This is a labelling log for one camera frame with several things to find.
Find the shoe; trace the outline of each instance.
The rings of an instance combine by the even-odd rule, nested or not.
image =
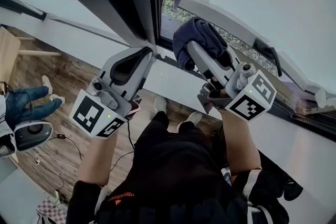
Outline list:
[[[164,113],[166,113],[166,106],[167,106],[167,102],[166,102],[165,97],[160,96],[160,95],[156,97],[154,101],[155,113],[158,113],[159,111],[163,111]]]
[[[188,119],[186,121],[183,121],[183,122],[187,122],[187,121],[191,121],[192,123],[194,123],[194,125],[196,125],[198,122],[201,121],[202,119],[202,113],[201,112],[198,112],[198,111],[195,111],[193,113],[191,113],[188,117]],[[176,130],[177,132],[179,132],[179,128],[180,128],[180,125],[183,123],[179,123],[178,126],[176,127]]]
[[[50,98],[50,100],[52,100],[52,101],[53,101],[55,98],[61,99],[61,100],[62,100],[62,104],[65,104],[65,102],[66,102],[65,97],[63,97],[63,96],[58,96],[57,94],[52,94],[49,98]]]
[[[51,95],[51,94],[53,94],[52,92],[52,86],[51,86],[51,83],[50,83],[50,80],[49,80],[49,78],[46,76],[46,75],[43,75],[42,76],[42,84],[43,84],[43,86],[45,86],[45,87],[48,87],[48,89],[49,89],[49,91],[48,91],[48,94],[49,95]]]

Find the person's arm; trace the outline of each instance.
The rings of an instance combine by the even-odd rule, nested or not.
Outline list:
[[[118,134],[116,133],[105,140],[91,140],[78,169],[79,181],[98,186],[107,185],[117,138]]]
[[[261,169],[260,155],[247,122],[229,111],[219,112],[223,119],[227,160],[233,182],[240,172]]]

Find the blue towel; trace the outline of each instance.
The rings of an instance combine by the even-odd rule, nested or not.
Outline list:
[[[187,52],[187,44],[192,40],[199,43],[213,58],[221,56],[227,49],[227,43],[210,23],[194,17],[180,26],[173,37],[174,54],[182,69],[195,68],[195,63]]]

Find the checkered cloth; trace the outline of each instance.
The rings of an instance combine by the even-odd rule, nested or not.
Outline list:
[[[50,218],[57,224],[65,224],[67,213],[58,209],[51,201],[44,200],[42,204],[36,207],[36,210],[42,215]]]

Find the wooden floor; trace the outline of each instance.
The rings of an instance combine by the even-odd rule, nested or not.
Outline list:
[[[21,49],[58,51],[38,40],[22,41]],[[41,86],[42,75],[47,75],[54,88],[54,93],[66,98],[67,103],[62,105],[60,109],[46,120],[48,120],[54,127],[53,136],[56,136],[57,133],[65,134],[66,137],[72,139],[77,144],[82,155],[85,155],[86,153],[89,137],[70,121],[68,115],[70,114],[79,90],[86,89],[88,82],[93,76],[97,75],[98,72],[98,68],[67,54],[62,54],[61,57],[20,56],[17,62],[16,88]],[[142,97],[141,111],[130,121],[130,132],[133,142],[138,139],[150,119],[153,118],[153,102],[157,96],[146,90],[141,90],[140,95]],[[33,102],[33,105],[38,105],[45,101],[48,101],[48,98]],[[184,121],[191,112],[193,112],[192,109],[168,100],[167,115],[171,120],[169,130],[175,132],[177,124]],[[198,127],[200,127],[205,134],[210,135],[213,130],[218,130],[220,125],[221,122],[217,119],[204,115]],[[128,140],[127,125],[124,124],[119,129],[119,136],[112,165],[121,155],[130,151],[132,151],[132,147]],[[17,154],[19,166],[25,173],[45,191],[54,195],[55,189],[62,186],[62,181],[55,174],[41,165],[34,164],[34,159],[37,153],[48,154],[64,163],[78,167],[80,164],[78,151],[69,140],[53,139],[33,150]],[[67,200],[69,200],[73,186],[76,182],[77,171],[50,157],[40,156],[40,158],[41,163],[46,168],[55,172],[63,179],[65,185],[60,192]],[[133,154],[129,154],[119,160],[117,166],[110,174],[109,187],[111,190],[115,189],[126,178],[132,165],[132,159]]]

